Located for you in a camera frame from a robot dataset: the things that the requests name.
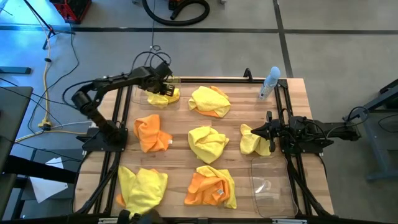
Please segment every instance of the vacuum cleaner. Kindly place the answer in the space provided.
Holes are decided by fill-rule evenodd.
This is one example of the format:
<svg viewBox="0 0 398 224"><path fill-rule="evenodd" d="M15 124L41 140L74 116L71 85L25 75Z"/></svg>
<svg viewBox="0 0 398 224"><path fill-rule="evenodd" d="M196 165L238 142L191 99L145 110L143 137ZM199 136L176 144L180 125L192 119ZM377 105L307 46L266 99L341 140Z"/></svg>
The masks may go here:
<svg viewBox="0 0 398 224"><path fill-rule="evenodd" d="M189 19L186 21L174 21L175 18L177 18L178 14L181 12L181 10L191 4L200 4L205 8L205 11L202 13L202 15L194 19ZM170 16L170 21L156 16L149 8L147 0L142 0L142 6L144 7L148 16L150 16L156 22L166 26L189 26L192 24L196 24L206 19L210 12L210 6L205 0L169 0L169 9L173 10L172 15Z"/></svg>

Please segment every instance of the coiled hose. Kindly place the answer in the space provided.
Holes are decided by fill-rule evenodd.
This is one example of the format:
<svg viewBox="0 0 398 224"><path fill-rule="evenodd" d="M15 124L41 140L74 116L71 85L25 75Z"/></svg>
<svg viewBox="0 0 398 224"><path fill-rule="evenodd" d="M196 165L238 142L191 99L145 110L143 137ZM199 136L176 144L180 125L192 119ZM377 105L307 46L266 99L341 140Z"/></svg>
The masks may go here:
<svg viewBox="0 0 398 224"><path fill-rule="evenodd" d="M173 21L178 14L181 12L181 10L191 4L200 4L205 8L205 11L203 12L202 15L194 18L194 19L189 19L187 21ZM160 17L157 17L149 8L147 0L142 0L142 6L144 7L145 11L147 12L148 16L151 17L153 20L156 22L167 25L167 26L189 26L192 24L196 24L202 20L204 20L210 12L210 6L205 0L183 0L173 11L173 14L170 16L171 21L162 19Z"/></svg>

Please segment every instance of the concrete floor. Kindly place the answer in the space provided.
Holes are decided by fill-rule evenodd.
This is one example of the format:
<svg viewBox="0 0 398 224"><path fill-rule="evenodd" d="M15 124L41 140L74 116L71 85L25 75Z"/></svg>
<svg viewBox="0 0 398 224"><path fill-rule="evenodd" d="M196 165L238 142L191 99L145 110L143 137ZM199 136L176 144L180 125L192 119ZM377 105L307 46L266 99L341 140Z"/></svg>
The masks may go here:
<svg viewBox="0 0 398 224"><path fill-rule="evenodd" d="M53 25L65 26L48 1L31 1L32 5ZM272 0L227 0L220 6L215 0L209 17L189 28L277 29ZM157 0L156 13L168 17L167 1ZM279 1L285 29L352 29L397 30L397 1L394 0L301 0ZM0 13L0 26L37 24L22 0L8 1ZM180 18L201 12L200 6L188 6ZM130 0L94 0L80 27L151 27L152 20L141 6ZM128 71L135 55L149 50L150 32L78 32L74 45L80 66L50 91L50 99L61 101L63 90L76 82L103 75ZM46 51L41 49L44 35L38 31L0 30L0 64L31 67L31 75L1 75L18 85L34 87L42 94L42 73ZM256 77L267 75L276 65L285 75L279 34L156 32L155 43L173 58L172 70L180 76L240 77L246 67ZM304 78L312 115L324 122L340 121L354 106L363 105L377 95L383 86L398 75L398 40L396 35L286 35L293 76ZM76 64L70 47L70 36L59 34L51 39L53 65L48 83L68 72ZM18 136L29 134L28 115ZM61 122L85 121L77 111L51 104L51 113ZM35 124L43 117L38 109ZM65 127L85 131L87 125ZM47 149L79 148L81 143L68 134L44 134L25 144ZM13 154L30 157L31 150L15 146ZM325 150L324 157L331 199L335 213L344 218L380 222L398 222L398 182L380 180L366 182L364 176L377 170L376 160L366 138L357 142L336 141ZM39 205L29 202L24 209L27 218L41 217L37 208L53 208L47 215L68 212L68 201L48 201Z"/></svg>

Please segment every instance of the crumpled cloth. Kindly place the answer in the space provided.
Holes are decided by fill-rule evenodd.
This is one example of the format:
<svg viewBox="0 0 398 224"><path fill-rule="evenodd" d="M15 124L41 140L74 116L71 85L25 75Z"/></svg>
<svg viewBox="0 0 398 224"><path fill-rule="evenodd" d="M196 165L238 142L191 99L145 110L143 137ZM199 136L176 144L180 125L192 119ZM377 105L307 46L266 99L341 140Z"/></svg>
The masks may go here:
<svg viewBox="0 0 398 224"><path fill-rule="evenodd" d="M215 86L200 86L188 101L189 109L200 114L222 118L231 108L228 96Z"/></svg>
<svg viewBox="0 0 398 224"><path fill-rule="evenodd" d="M207 164L218 159L229 142L225 134L219 134L209 126L195 128L188 132L188 143L198 159Z"/></svg>
<svg viewBox="0 0 398 224"><path fill-rule="evenodd" d="M271 152L269 151L269 140L266 140L256 134L252 134L250 128L246 124L241 125L242 139L240 143L240 148L242 154L250 154L253 151L258 153L260 156L269 156Z"/></svg>
<svg viewBox="0 0 398 224"><path fill-rule="evenodd" d="M160 116L152 114L134 121L134 134L144 152L166 151L173 136L160 130Z"/></svg>
<svg viewBox="0 0 398 224"><path fill-rule="evenodd" d="M180 89L175 88L173 96L166 96L145 91L148 96L148 103L159 108L165 108L168 104L176 102L180 99Z"/></svg>
<svg viewBox="0 0 398 224"><path fill-rule="evenodd" d="M122 194L116 196L116 201L130 211L130 217L158 205L166 191L167 174L155 169L141 168L136 175L127 167L119 166L118 177Z"/></svg>
<svg viewBox="0 0 398 224"><path fill-rule="evenodd" d="M216 170L211 166L201 166L193 174L185 205L219 205L224 202L226 208L237 207L235 182L229 171Z"/></svg>

